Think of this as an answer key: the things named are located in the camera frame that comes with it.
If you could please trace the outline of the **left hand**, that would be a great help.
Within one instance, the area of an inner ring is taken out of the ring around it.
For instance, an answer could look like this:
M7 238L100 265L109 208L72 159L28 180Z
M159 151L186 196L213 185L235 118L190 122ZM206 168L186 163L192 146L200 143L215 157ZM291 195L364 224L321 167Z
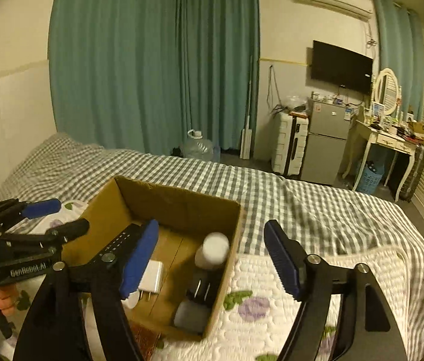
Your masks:
M19 292L15 284L8 284L0 287L0 311L5 316L11 316L15 313L15 302Z

